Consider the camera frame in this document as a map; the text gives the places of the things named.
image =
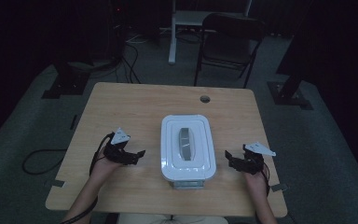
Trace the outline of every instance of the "container lid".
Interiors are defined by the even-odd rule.
[[[211,127],[202,115],[169,115],[161,124],[161,171],[174,181],[206,180],[216,172]]]

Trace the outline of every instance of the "gray floor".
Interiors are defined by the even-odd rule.
[[[192,35],[183,38],[193,39]],[[296,223],[358,223],[358,165],[317,89],[302,83],[301,90],[313,110],[275,105],[268,81],[285,81],[275,71],[290,40],[267,37],[260,47],[248,88],[255,92],[270,147],[277,152],[275,164],[287,207]],[[160,43],[133,43],[139,50],[134,70],[144,84],[191,86],[198,45],[178,43],[177,62],[168,64],[169,39]],[[125,58],[133,62],[134,50],[126,48]],[[45,175],[27,175],[21,163],[30,152],[41,148],[68,147],[74,115],[80,116],[96,82],[126,82],[129,69],[93,73],[81,96],[42,100],[56,77],[53,67],[42,72],[22,97],[0,130],[0,223],[57,223],[64,212],[49,211],[45,200],[58,168]],[[200,86],[240,88],[236,71],[204,67]],[[43,169],[63,153],[46,153],[30,161],[29,169]],[[97,214],[93,223],[103,223]],[[228,217],[230,223],[252,218]],[[280,223],[294,223],[290,217]]]

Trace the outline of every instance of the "black chair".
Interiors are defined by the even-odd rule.
[[[239,78],[249,65],[243,84],[246,88],[265,30],[264,22],[256,19],[234,17],[223,13],[208,15],[201,27],[201,44],[194,86],[197,86],[202,64],[241,70]]]

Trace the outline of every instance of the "wooden tabletop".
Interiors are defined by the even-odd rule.
[[[203,103],[201,96],[208,96]],[[160,134],[162,120],[172,114],[200,114],[211,126],[216,173],[204,189],[173,189],[162,175]],[[244,179],[228,167],[225,150],[243,158],[242,144],[269,143],[250,90],[204,87],[98,83],[89,98],[56,179],[64,186],[52,187],[46,207],[68,210],[89,177],[92,156],[102,139],[121,127],[131,136],[129,152],[146,150],[137,165],[120,167],[99,194],[94,209],[101,212],[169,215],[251,217],[255,210]],[[269,184],[279,183],[270,156]],[[284,217],[281,191],[268,196],[276,217]]]

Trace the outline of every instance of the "stand base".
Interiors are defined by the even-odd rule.
[[[90,73],[76,73],[72,84],[62,85],[60,76],[57,76],[50,90],[43,93],[42,99],[59,99],[61,95],[82,95],[89,77]]]
[[[281,97],[283,82],[267,82],[267,84],[276,105],[299,105],[303,110],[313,110],[310,101],[304,98],[300,90],[297,90],[290,98]]]

